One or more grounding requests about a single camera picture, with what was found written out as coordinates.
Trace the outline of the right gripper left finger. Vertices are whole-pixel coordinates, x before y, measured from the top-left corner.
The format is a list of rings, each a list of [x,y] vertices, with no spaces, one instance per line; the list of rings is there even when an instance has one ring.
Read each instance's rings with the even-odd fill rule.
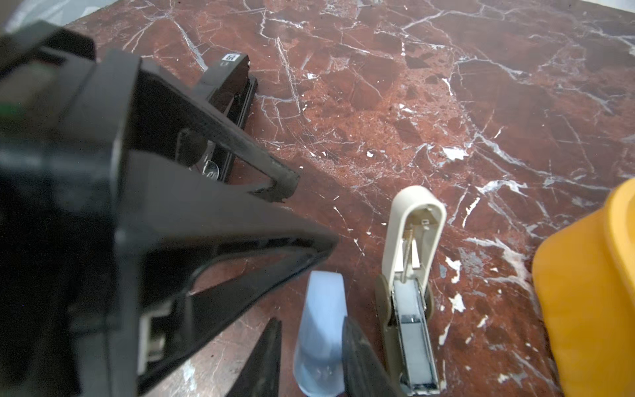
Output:
[[[282,322],[271,319],[226,397],[279,396]]]

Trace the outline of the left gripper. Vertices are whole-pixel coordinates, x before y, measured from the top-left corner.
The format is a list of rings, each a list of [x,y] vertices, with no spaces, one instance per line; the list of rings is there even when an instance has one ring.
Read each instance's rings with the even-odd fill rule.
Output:
[[[1,393],[134,396],[140,266],[116,231],[141,62],[38,22],[1,39]]]

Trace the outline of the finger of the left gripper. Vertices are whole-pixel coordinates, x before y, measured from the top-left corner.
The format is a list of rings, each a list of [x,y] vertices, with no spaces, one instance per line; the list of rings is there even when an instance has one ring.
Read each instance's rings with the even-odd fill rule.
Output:
[[[117,391],[150,390],[263,296],[328,258],[337,243],[324,226],[237,186],[129,152],[117,209]],[[275,263],[190,294],[215,263],[275,253]],[[167,319],[164,356],[140,372],[141,318],[167,304],[178,309]]]
[[[248,185],[248,193],[268,202],[282,202],[291,197],[298,187],[299,174],[193,89],[154,61],[143,60],[138,80],[134,147],[176,162],[177,136],[188,128],[269,178],[267,184]]]

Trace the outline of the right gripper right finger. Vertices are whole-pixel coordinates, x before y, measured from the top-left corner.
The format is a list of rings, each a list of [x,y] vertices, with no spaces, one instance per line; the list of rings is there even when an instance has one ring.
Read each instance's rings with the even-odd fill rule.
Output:
[[[400,396],[355,319],[342,327],[342,367],[348,396]]]

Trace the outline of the blue mini stapler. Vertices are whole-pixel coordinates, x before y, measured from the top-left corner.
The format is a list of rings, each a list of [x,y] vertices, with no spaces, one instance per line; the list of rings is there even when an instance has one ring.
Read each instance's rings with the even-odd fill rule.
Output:
[[[338,396],[345,390],[342,329],[346,293],[339,273],[313,271],[294,351],[294,379],[306,396]]]

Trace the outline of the white mini stapler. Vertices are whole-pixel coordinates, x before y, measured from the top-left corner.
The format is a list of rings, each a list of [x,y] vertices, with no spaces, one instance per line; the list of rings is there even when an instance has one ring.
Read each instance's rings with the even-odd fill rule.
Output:
[[[385,367],[403,396],[440,393],[428,320],[429,276],[446,223],[446,208],[430,190],[413,185],[393,199],[375,299]]]

